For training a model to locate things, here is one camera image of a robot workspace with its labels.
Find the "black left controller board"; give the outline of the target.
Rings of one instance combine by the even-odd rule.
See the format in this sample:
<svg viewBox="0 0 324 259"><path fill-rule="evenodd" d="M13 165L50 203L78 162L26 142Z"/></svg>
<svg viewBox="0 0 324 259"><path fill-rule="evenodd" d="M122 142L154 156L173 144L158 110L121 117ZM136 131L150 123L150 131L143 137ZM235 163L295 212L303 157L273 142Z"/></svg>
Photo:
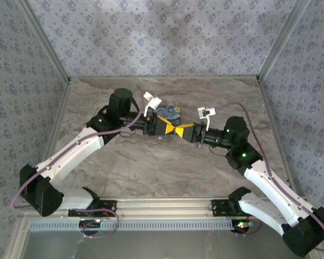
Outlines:
<svg viewBox="0 0 324 259"><path fill-rule="evenodd" d="M78 228L83 235L95 235L99 232L101 227L100 220L81 220L79 221Z"/></svg>

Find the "aluminium table side rail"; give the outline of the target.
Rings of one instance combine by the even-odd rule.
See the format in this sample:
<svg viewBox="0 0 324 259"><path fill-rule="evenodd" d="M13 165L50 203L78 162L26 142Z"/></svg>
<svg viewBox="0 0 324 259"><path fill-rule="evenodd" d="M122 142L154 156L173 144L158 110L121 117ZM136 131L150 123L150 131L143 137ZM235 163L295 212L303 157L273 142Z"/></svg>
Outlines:
<svg viewBox="0 0 324 259"><path fill-rule="evenodd" d="M284 173L286 175L287 182L289 183L289 186L291 187L291 189L293 191L299 193L298 192L298 187L294 182L293 172L292 172L291 167L289 166L289 163L288 163L288 160L287 160L287 154L286 154L285 148L284 148L282 140L280 138L280 132L279 132L279 129L278 129L278 125L277 125L277 123L275 121L274 111L273 111L272 105L269 102L268 95L267 95L267 92L266 92L266 89L265 89L263 83L261 82L261 80L259 78L257 79L257 81L258 81L258 85L260 87L260 91L261 91L261 94L262 94L262 99L263 99L263 101L265 103L265 106L266 106L267 114L268 114L268 117L269 117L269 120L270 120L270 123L271 123L271 127L272 127L272 130L273 130L274 139L276 141L278 152L279 152L279 155L281 157L281 161L282 161L282 165L283 165L283 171L284 171Z"/></svg>
<svg viewBox="0 0 324 259"><path fill-rule="evenodd" d="M69 84L67 84L64 89L60 103L59 103L59 107L58 107L58 110L56 113L56 117L54 119L54 123L53 123L51 133L50 133L50 136L48 139L48 143L47 143L45 152L43 154L43 160L49 159L50 156L53 155L53 151L56 146L56 142L58 140L59 130L60 130L60 126L62 123L62 118L63 118L63 114L64 114L64 111L66 108L66 103L67 103L67 99L69 97L69 93L70 93L70 87L69 87Z"/></svg>

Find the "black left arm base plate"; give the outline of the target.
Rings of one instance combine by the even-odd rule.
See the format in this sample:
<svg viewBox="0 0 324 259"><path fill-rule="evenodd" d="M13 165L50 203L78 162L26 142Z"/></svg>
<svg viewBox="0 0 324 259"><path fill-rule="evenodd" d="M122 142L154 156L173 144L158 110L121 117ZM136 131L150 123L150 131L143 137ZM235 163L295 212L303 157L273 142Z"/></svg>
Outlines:
<svg viewBox="0 0 324 259"><path fill-rule="evenodd" d="M112 213L105 211L89 212L91 209L108 209L116 212L117 202L116 200L97 200L93 201L87 208L86 212L79 210L69 210L69 217L114 217Z"/></svg>

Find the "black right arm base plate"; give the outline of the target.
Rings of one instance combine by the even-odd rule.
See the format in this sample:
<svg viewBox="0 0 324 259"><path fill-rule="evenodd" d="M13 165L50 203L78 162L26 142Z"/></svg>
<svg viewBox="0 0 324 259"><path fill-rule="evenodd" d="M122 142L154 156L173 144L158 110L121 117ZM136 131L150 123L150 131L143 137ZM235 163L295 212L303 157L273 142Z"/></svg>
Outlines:
<svg viewBox="0 0 324 259"><path fill-rule="evenodd" d="M211 211L214 217L239 216L242 214L238 204L229 199L215 199L211 201Z"/></svg>

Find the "grey metal panel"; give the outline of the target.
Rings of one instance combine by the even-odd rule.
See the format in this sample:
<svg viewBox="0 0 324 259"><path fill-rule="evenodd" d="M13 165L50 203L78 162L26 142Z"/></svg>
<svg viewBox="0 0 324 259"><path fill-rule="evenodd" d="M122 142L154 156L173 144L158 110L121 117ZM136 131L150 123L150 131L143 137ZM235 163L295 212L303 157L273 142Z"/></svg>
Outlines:
<svg viewBox="0 0 324 259"><path fill-rule="evenodd" d="M301 259L270 230L119 231L88 239L75 231L31 232L21 259Z"/></svg>

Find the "blue starry night print box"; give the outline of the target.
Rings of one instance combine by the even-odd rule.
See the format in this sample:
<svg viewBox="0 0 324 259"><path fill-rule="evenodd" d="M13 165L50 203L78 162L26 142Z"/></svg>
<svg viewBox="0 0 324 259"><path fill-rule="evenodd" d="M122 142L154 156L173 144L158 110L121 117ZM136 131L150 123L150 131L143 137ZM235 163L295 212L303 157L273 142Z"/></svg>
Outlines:
<svg viewBox="0 0 324 259"><path fill-rule="evenodd" d="M154 120L152 133L159 138L164 138L168 135L175 135L175 127L181 125L181 108L179 106L160 105L155 110L149 108L148 114L150 118ZM174 125L174 132L168 135L156 135L156 126L164 125L161 121L158 120L157 115L160 115L169 120Z"/></svg>

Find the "aluminium frame post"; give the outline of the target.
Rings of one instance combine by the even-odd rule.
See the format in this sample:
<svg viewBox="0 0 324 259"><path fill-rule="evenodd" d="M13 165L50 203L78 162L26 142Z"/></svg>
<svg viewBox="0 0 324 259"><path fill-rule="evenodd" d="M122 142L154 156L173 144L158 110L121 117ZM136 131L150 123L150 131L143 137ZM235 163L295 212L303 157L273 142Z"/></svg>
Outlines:
<svg viewBox="0 0 324 259"><path fill-rule="evenodd" d="M27 0L13 0L22 15L24 16L28 26L31 28L33 34L37 38L40 46L44 50L48 60L51 62L53 68L56 70L59 78L66 84L69 83L69 76L67 75L61 61L54 51L51 42L48 40L46 33L40 25L37 16Z"/></svg>
<svg viewBox="0 0 324 259"><path fill-rule="evenodd" d="M277 38L271 47L271 50L269 51L259 73L257 74L258 83L262 83L267 78L310 2L311 0L295 0L289 14L286 16L286 20L284 21L280 32L277 35Z"/></svg>

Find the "black right controller board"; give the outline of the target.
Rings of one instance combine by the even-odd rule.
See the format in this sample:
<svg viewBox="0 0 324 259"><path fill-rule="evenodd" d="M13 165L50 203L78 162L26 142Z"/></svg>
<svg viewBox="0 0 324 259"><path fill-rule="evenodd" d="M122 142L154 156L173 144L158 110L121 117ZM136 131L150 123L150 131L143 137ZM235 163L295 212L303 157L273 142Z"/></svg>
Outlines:
<svg viewBox="0 0 324 259"><path fill-rule="evenodd" d="M231 232L237 235L246 235L250 227L253 226L253 223L244 220L232 220L232 225L233 225L233 229L231 230Z"/></svg>

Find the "black controller board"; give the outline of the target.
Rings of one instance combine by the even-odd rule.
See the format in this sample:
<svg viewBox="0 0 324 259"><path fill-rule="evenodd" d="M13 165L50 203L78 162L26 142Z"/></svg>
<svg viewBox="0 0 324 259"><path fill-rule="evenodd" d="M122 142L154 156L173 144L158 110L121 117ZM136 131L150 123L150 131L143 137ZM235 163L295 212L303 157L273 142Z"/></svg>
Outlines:
<svg viewBox="0 0 324 259"><path fill-rule="evenodd" d="M253 223L244 220L232 220L232 225L233 225L233 229L231 230L231 232L237 235L246 235L250 227L253 226Z"/></svg>
<svg viewBox="0 0 324 259"><path fill-rule="evenodd" d="M100 220L81 220L79 221L78 228L83 235L95 235L99 232L101 227Z"/></svg>

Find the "aluminium mounting rail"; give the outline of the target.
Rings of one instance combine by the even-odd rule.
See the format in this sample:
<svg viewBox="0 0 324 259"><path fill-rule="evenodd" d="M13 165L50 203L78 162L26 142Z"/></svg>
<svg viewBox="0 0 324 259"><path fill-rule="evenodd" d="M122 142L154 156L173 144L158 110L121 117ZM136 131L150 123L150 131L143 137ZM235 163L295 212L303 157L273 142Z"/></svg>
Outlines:
<svg viewBox="0 0 324 259"><path fill-rule="evenodd" d="M270 216L274 220L291 222L306 218L308 213L293 203L279 209L267 199L254 197L253 193L247 194L248 200L240 200L244 205L239 216L219 216L215 218L245 219L258 215ZM225 198L103 198L101 200L116 200L116 214L120 219L145 220L145 219L210 219L213 216L211 201Z"/></svg>

